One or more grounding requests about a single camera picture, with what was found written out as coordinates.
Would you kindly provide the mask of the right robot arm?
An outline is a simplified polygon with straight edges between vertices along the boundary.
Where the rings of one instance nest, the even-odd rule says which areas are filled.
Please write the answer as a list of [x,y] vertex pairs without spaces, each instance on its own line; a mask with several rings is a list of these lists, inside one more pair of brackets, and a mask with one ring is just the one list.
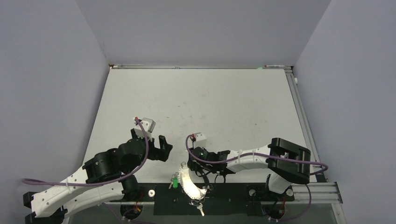
[[282,138],[250,150],[213,153],[200,145],[187,147],[186,151],[190,169],[197,172],[206,170],[225,177],[244,170],[268,169],[264,194],[270,200],[277,199],[293,183],[310,182],[310,150]]

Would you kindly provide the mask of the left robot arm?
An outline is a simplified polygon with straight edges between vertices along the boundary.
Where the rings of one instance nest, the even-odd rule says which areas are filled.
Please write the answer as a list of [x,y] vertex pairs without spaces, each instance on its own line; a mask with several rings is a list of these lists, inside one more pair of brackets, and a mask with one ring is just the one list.
[[27,224],[61,224],[72,214],[114,200],[134,201],[145,196],[135,177],[147,160],[166,162],[173,145],[159,135],[159,147],[151,132],[139,127],[132,138],[117,148],[97,153],[61,182],[23,179],[29,185],[49,185],[42,192],[27,192],[23,204],[31,209]]

